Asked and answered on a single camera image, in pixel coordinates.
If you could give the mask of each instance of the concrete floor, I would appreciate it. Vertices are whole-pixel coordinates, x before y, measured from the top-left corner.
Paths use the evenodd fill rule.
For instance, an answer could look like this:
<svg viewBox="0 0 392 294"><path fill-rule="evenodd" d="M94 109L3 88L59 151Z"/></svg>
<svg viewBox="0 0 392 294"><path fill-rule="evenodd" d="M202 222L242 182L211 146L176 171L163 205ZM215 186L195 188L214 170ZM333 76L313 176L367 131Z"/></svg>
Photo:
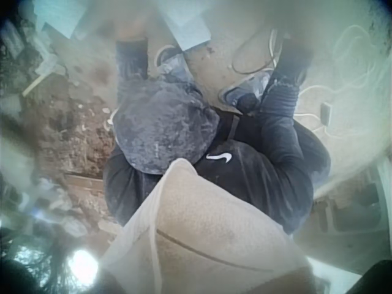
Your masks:
<svg viewBox="0 0 392 294"><path fill-rule="evenodd" d="M232 56L260 27L265 29L244 48L236 64L242 70L252 70L269 60L266 3L221 1L203 14L211 31L211 41L188 52L186 58L210 104L225 108L217 100L218 91L243 78L231 69ZM317 129L316 135L331 154L330 182L316 193L320 196L361 170L390 145L391 21L388 12L377 8L375 1L323 1L317 9L320 14L309 25L315 59L302 89L323 85L337 91L308 90L300 97L297 113L320 116L321 103L328 102L333 106L331 125L326 130L319 128L320 121L312 115L296 116L296 119L312 130ZM350 25L362 26L370 38L366 32L354 28L334 47ZM67 67L70 81L74 81L70 86L71 96L86 100L99 96L114 109L113 40L102 34L91 34L83 41L68 40L54 30L49 33ZM173 42L168 30L157 24L149 37L151 75L155 73L152 64L156 51ZM370 67L374 68L367 78L358 79Z"/></svg>

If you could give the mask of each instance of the bright light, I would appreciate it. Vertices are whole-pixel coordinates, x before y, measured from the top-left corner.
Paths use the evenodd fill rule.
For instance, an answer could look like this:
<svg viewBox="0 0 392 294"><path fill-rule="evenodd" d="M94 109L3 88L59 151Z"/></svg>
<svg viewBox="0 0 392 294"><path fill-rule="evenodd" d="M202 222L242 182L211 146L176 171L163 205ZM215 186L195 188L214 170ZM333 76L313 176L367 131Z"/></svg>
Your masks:
<svg viewBox="0 0 392 294"><path fill-rule="evenodd" d="M72 273L84 286L90 286L98 273L98 262L85 250L76 251L68 261Z"/></svg>

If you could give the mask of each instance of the nike logo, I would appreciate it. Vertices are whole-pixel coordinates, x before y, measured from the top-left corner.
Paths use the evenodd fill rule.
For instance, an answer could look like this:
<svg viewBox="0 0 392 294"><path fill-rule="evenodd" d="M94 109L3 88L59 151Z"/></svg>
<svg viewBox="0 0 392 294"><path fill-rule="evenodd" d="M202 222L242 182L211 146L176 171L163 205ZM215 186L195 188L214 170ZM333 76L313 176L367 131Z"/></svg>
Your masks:
<svg viewBox="0 0 392 294"><path fill-rule="evenodd" d="M232 159L232 155L230 153L222 153L221 155L209 155L207 154L206 156L207 159L212 159L212 160L218 160L222 158L226 158L226 163L229 162Z"/></svg>

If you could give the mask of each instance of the man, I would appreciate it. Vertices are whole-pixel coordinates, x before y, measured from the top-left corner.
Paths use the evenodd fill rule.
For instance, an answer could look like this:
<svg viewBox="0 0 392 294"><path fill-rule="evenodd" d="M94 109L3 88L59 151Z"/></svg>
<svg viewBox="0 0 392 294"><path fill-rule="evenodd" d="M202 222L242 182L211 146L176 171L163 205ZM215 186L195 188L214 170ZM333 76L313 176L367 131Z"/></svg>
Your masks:
<svg viewBox="0 0 392 294"><path fill-rule="evenodd" d="M176 48L157 54L162 75L147 79L148 41L127 37L117 43L116 146L104 171L116 220L125 225L170 163L185 158L201 177L254 205L287 234L299 228L330 170L325 147L293 120L311 54L285 39L272 73L259 72L222 91L221 100L239 115L203 101Z"/></svg>

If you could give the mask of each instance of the beige bag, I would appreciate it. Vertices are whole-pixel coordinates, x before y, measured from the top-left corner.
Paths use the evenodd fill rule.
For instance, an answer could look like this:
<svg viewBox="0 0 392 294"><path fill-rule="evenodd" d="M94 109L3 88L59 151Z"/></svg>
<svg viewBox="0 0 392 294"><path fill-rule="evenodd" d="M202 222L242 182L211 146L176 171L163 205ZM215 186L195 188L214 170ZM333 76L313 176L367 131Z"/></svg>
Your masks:
<svg viewBox="0 0 392 294"><path fill-rule="evenodd" d="M171 164L102 266L127 293L246 293L308 269L280 225L184 159Z"/></svg>

